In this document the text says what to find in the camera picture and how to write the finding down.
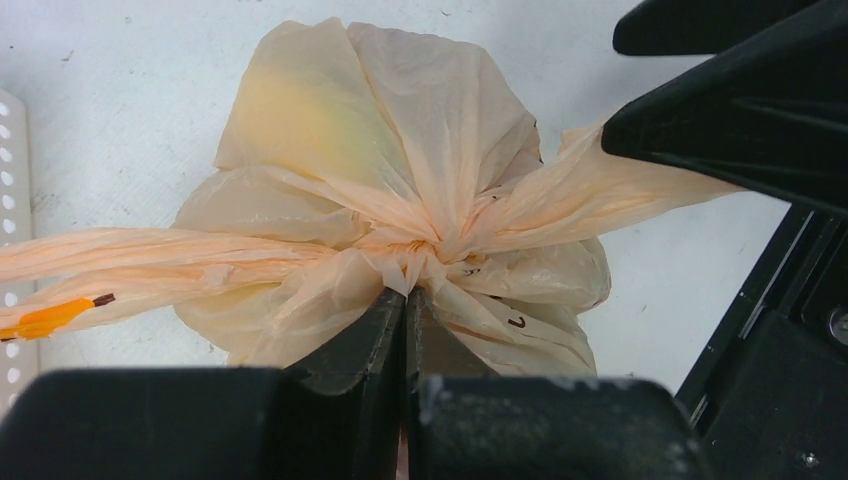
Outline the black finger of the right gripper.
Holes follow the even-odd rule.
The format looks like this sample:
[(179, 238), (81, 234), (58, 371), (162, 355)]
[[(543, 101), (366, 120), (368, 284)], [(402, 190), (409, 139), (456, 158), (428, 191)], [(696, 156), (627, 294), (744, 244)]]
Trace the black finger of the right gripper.
[(612, 44), (703, 62), (618, 110), (604, 151), (846, 214), (844, 0), (644, 1)]

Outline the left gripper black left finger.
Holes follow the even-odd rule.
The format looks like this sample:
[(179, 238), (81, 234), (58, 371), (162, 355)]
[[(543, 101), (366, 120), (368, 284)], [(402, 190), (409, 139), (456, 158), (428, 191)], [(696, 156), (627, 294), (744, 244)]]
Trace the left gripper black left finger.
[(294, 365), (39, 376), (1, 424), (5, 479), (391, 479), (401, 295)]

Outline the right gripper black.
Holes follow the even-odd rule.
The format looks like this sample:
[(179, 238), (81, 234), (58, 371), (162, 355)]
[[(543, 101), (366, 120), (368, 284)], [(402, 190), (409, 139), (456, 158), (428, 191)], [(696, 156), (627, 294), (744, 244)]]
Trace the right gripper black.
[(717, 479), (847, 475), (847, 222), (790, 208), (677, 392)]

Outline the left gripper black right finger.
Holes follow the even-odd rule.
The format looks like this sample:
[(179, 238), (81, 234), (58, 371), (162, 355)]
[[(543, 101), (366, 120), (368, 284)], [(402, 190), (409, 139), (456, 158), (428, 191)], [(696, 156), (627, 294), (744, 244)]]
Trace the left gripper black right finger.
[(408, 297), (406, 420), (413, 479), (708, 479), (679, 404), (632, 378), (500, 376), (422, 289)]

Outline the translucent orange plastic bag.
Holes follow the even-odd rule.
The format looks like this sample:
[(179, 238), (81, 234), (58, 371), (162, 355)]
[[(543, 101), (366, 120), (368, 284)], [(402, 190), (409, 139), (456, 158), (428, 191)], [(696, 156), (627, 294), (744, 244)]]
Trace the translucent orange plastic bag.
[(505, 375), (592, 375), (577, 317), (605, 301), (600, 236), (734, 191), (607, 154), (600, 126), (545, 164), (533, 115), (481, 47), (370, 24), (286, 22), (259, 43), (215, 156), (169, 228), (5, 246), (5, 341), (172, 306), (233, 365), (287, 367), (385, 289), (422, 288)]

